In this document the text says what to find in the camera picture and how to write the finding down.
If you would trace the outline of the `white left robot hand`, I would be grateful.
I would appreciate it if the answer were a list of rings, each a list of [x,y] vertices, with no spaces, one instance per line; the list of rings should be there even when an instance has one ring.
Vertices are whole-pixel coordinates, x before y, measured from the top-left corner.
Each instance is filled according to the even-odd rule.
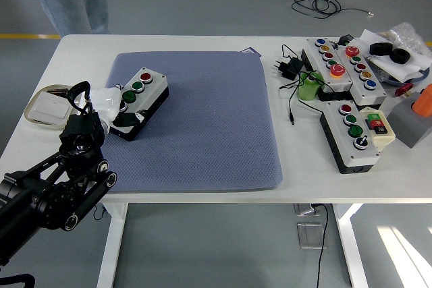
[[[144,121],[143,114],[120,112],[122,91],[119,86],[91,89],[90,99],[93,109],[99,114],[101,124],[107,132],[111,126],[132,127]]]

